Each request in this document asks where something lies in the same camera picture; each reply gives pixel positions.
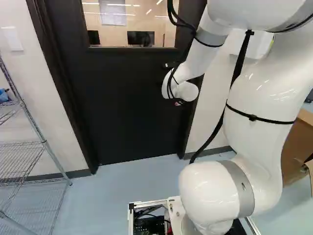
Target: blue object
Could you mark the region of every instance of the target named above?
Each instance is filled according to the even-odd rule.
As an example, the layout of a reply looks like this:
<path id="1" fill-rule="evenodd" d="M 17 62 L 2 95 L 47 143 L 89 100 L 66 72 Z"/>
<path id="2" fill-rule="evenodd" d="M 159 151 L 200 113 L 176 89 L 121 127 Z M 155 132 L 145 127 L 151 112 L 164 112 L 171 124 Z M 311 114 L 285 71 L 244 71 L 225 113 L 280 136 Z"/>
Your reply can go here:
<path id="1" fill-rule="evenodd" d="M 5 89 L 0 89 L 0 103 L 10 101 L 8 94 L 5 92 Z"/>

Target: wall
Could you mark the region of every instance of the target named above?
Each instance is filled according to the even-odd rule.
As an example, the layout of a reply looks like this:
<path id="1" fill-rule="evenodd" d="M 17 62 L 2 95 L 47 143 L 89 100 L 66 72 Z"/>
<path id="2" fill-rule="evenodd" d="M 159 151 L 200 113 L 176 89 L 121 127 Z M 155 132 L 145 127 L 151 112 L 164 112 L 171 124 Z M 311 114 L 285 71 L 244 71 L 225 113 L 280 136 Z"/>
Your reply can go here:
<path id="1" fill-rule="evenodd" d="M 196 152 L 210 137 L 226 104 L 237 57 L 230 55 L 231 38 L 218 52 L 206 71 L 189 134 L 186 153 Z M 245 60 L 244 69 L 254 62 Z M 228 146 L 223 128 L 206 149 Z"/>
<path id="2" fill-rule="evenodd" d="M 99 3 L 98 0 L 82 0 L 87 3 Z M 171 24 L 167 17 L 166 0 L 157 5 L 157 0 L 125 0 L 127 25 L 102 25 L 100 18 L 100 6 L 98 4 L 83 4 L 85 21 L 88 30 L 98 30 L 101 46 L 104 47 L 127 47 L 127 31 L 154 31 L 155 47 L 174 47 L 176 27 Z M 179 0 L 174 1 L 178 11 Z"/>
<path id="3" fill-rule="evenodd" d="M 0 1 L 0 27 L 15 26 L 24 48 L 11 52 L 0 29 L 1 55 L 35 121 L 49 141 L 65 171 L 88 166 L 49 73 L 25 0 Z M 8 87 L 0 72 L 0 87 Z M 0 141 L 33 140 L 35 133 L 23 112 L 0 126 Z M 58 170 L 44 154 L 32 175 Z"/>

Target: white wall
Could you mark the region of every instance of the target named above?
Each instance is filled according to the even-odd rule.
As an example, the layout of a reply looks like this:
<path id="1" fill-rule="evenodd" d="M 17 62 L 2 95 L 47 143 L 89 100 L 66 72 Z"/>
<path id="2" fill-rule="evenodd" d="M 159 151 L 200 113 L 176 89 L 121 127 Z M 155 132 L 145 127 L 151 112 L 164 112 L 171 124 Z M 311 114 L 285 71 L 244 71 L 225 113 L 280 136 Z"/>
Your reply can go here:
<path id="1" fill-rule="evenodd" d="M 232 44 L 229 39 L 231 38 L 226 40 L 204 75 L 186 153 L 196 152 L 205 143 L 223 112 L 237 60 L 236 56 L 229 54 Z M 252 63 L 249 60 L 245 60 L 244 69 Z M 223 146 L 228 146 L 228 142 L 222 128 L 206 149 Z"/>
<path id="2" fill-rule="evenodd" d="M 48 70 L 25 0 L 0 1 L 0 27 L 8 26 L 16 27 L 24 52 L 10 52 L 0 29 L 1 55 L 35 121 L 65 171 L 88 168 Z M 2 72 L 0 87 L 8 87 Z M 0 126 L 0 141 L 33 140 L 35 137 L 23 112 Z M 44 154 L 32 174 L 56 172 L 53 162 Z"/>

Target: door window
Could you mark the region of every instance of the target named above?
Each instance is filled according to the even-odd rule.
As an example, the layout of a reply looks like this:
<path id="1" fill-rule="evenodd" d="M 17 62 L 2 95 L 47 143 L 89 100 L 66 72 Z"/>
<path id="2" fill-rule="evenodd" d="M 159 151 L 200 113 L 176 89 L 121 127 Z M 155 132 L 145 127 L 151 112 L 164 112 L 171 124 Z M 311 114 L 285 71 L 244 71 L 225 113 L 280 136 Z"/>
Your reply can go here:
<path id="1" fill-rule="evenodd" d="M 178 12 L 179 0 L 174 0 Z M 92 47 L 175 47 L 167 0 L 82 0 Z"/>

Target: wire shelving rack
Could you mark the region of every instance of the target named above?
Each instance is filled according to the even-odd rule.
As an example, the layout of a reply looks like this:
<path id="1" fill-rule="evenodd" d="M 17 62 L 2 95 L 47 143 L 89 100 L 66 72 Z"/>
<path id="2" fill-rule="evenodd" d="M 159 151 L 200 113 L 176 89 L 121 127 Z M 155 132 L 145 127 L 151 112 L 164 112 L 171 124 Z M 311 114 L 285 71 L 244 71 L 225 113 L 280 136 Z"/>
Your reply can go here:
<path id="1" fill-rule="evenodd" d="M 0 68 L 16 98 L 16 101 L 0 104 L 0 129 L 23 110 L 38 136 L 38 141 L 32 142 L 0 142 L 0 234 L 51 235 L 66 189 L 72 182 L 21 98 L 1 55 Z M 28 181 L 27 177 L 44 152 L 63 177 Z"/>

